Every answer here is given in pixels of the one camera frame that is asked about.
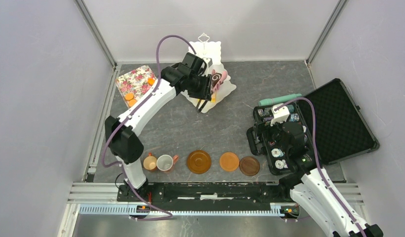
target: white mug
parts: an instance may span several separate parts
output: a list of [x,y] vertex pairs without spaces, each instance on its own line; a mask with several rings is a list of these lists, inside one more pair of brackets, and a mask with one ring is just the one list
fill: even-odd
[[173,158],[170,155],[162,155],[157,159],[157,168],[163,172],[169,172],[173,169],[173,165],[178,162],[179,156]]

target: mug handle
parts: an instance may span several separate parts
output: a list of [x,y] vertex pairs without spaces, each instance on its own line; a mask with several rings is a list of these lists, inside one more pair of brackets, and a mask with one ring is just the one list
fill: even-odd
[[178,160],[179,160],[179,156],[178,156],[178,155],[175,155],[175,156],[173,157],[173,164],[176,164],[176,162],[178,162]]

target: teal object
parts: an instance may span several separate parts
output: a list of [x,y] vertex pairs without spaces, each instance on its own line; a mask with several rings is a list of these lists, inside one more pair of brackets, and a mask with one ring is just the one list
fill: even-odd
[[279,104],[279,103],[285,103],[287,101],[290,101],[290,100],[295,99],[295,98],[300,97],[300,96],[301,96],[301,94],[284,95],[284,96],[276,97],[276,98],[273,98],[273,99],[261,100],[261,101],[259,101],[258,104],[259,104],[259,106],[276,105],[276,104]]

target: floral pattern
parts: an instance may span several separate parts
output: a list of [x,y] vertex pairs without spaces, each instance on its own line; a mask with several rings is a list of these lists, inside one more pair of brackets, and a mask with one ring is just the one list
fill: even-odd
[[130,71],[122,76],[119,76],[115,79],[116,87],[118,87],[119,92],[122,95],[122,98],[127,93],[133,93],[134,99],[139,101],[141,97],[151,88],[151,85],[148,84],[148,79],[154,78],[153,71],[147,65],[141,66],[137,69]]

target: black wire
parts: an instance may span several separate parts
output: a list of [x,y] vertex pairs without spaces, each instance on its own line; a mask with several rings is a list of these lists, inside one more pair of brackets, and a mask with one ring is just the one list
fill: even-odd
[[115,178],[115,187],[119,189],[119,186],[116,184],[117,179],[121,176],[122,173],[118,174],[118,176]]

